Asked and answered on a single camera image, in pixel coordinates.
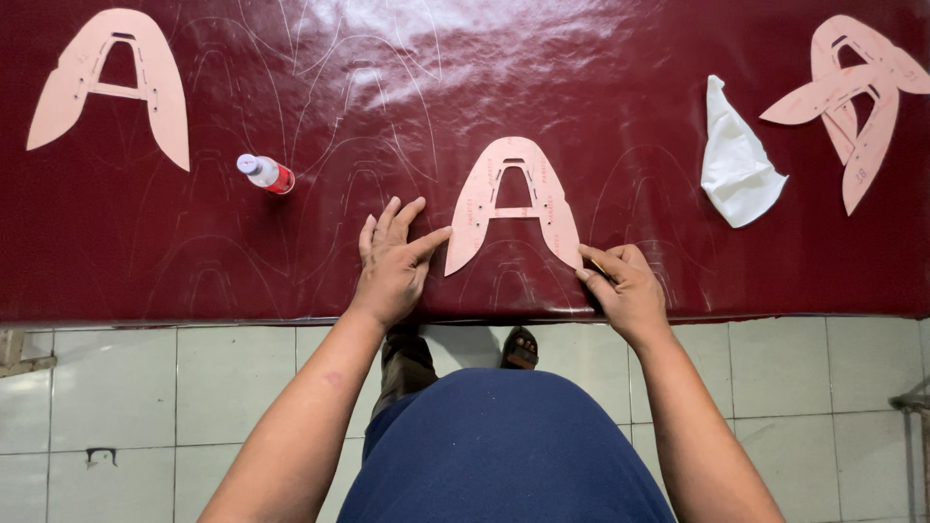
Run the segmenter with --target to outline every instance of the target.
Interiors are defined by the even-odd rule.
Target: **pink paper template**
[[[839,61],[844,46],[866,64],[844,69]],[[882,166],[897,120],[897,91],[930,94],[930,74],[887,38],[845,15],[830,18],[814,32],[811,71],[813,82],[793,90],[761,118],[794,125],[821,117],[846,166],[843,201],[849,215]],[[871,96],[875,105],[857,135],[856,110],[850,100],[860,93]]]
[[[103,84],[103,62],[116,42],[132,46],[137,87]],[[187,108],[178,66],[158,24],[133,9],[101,11],[81,28],[59,57],[42,89],[29,128],[31,151],[68,131],[81,115],[87,93],[148,102],[149,125],[162,151],[184,170],[191,170],[187,144]]]
[[[509,167],[518,167],[524,172],[532,207],[495,208],[500,177]],[[565,191],[546,155],[526,138],[511,136],[493,141],[472,168],[458,195],[452,217],[445,275],[456,272],[474,257],[485,241],[487,225],[497,218],[538,219],[549,250],[559,260],[581,268],[578,229],[572,210],[565,202]]]

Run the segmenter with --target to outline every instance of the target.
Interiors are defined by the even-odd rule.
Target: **white bottle cap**
[[[259,174],[261,171],[259,160],[252,154],[239,156],[239,159],[235,161],[235,166],[248,175]]]

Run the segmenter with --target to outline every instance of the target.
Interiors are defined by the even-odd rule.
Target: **navy blue shirt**
[[[365,436],[340,522],[674,522],[607,413],[548,372],[453,372]]]

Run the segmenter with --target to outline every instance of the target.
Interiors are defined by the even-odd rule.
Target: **white cloth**
[[[707,78],[707,148],[700,186],[734,228],[772,207],[787,176],[775,172],[762,143],[726,101],[724,81]]]

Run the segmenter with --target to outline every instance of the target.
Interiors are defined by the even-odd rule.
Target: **red leather sheet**
[[[810,81],[811,35],[834,14],[927,64],[923,0],[143,1],[124,7],[169,40],[191,172],[158,149],[143,102],[102,95],[27,152],[59,54],[112,6],[4,5],[0,321],[339,315],[365,216],[392,195],[423,195],[412,236],[449,224],[473,163],[505,136],[550,159],[582,242],[640,246],[673,317],[930,313],[930,97],[902,93],[882,170],[851,217],[823,125],[757,117]],[[132,70],[114,51],[104,76]],[[790,175],[739,230],[699,187],[708,74]],[[234,166],[245,152],[292,168],[296,188],[281,197],[251,185]],[[535,223],[492,221],[468,265],[443,277],[444,261],[441,248],[420,319],[597,315]]]

